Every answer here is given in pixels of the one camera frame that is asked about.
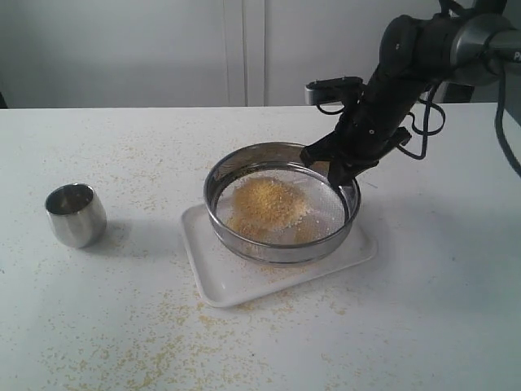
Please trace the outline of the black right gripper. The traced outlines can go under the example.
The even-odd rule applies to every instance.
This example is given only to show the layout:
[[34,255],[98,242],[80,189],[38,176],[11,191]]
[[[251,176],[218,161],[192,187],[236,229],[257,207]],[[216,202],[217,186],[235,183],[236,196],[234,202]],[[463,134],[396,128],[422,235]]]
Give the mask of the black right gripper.
[[401,125],[411,109],[411,76],[376,72],[366,84],[360,77],[332,84],[344,111],[333,132],[302,148],[300,160],[304,166],[330,162],[329,184],[345,187],[411,139]]

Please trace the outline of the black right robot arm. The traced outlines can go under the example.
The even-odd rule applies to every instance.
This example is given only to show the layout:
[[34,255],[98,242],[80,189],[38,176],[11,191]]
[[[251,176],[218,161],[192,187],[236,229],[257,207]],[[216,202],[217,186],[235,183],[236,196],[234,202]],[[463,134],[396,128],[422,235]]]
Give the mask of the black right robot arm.
[[481,86],[497,81],[494,119],[497,140],[510,167],[520,163],[503,129],[506,75],[520,71],[520,31],[495,13],[464,8],[455,1],[440,2],[429,20],[396,17],[386,28],[379,64],[368,82],[360,77],[313,81],[306,86],[307,102],[316,108],[341,103],[334,130],[304,147],[305,166],[329,165],[334,187],[349,184],[375,167],[394,149],[415,160],[427,154],[429,116],[437,109],[433,98],[445,82]]

